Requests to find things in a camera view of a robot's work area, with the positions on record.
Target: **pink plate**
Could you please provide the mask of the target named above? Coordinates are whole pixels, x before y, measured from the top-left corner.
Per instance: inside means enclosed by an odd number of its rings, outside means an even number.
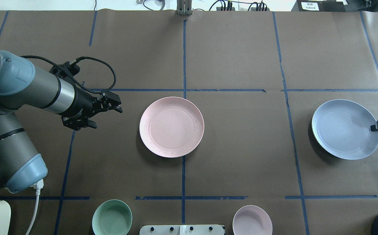
[[[165,158],[184,156],[198,146],[204,135],[204,118],[198,107],[180,97],[152,103],[140,121],[145,146]]]

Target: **white plug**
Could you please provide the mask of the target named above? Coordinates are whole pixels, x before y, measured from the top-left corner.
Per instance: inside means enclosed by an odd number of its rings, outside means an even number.
[[[41,194],[41,188],[44,187],[44,179],[39,180],[38,182],[34,183],[33,185],[29,186],[36,189],[36,195]]]

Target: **white floor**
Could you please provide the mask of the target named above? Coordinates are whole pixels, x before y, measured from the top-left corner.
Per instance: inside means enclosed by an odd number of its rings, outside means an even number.
[[[97,1],[96,9],[116,10],[146,10],[136,0],[0,0],[0,10],[93,10]],[[176,9],[176,0],[165,0],[164,9]],[[257,0],[244,0],[251,3]],[[193,9],[208,10],[215,0],[193,0]],[[264,1],[271,11],[290,11],[296,0],[266,0]],[[160,9],[161,3],[157,0],[146,0],[146,6],[151,9]],[[249,4],[234,3],[236,10],[247,10]]]

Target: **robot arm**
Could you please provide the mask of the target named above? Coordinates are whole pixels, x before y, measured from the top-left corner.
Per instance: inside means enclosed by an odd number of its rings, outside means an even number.
[[[66,62],[49,73],[25,58],[0,51],[0,189],[16,193],[47,175],[41,155],[13,113],[22,105],[56,113],[66,127],[76,131],[96,128],[89,118],[97,113],[122,113],[118,95],[104,91],[94,97],[77,88],[73,75],[79,71],[76,64]]]

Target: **plate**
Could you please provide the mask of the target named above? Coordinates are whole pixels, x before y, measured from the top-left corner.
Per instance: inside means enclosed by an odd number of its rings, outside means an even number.
[[[234,235],[271,235],[273,226],[269,215],[258,206],[241,207],[232,221]]]
[[[140,121],[145,146],[165,158],[184,156],[198,146],[204,135],[204,118],[190,101],[166,97],[152,103]]]
[[[323,103],[312,117],[312,131],[318,143],[341,159],[357,160],[371,155],[378,146],[376,119],[363,106],[350,100]]]

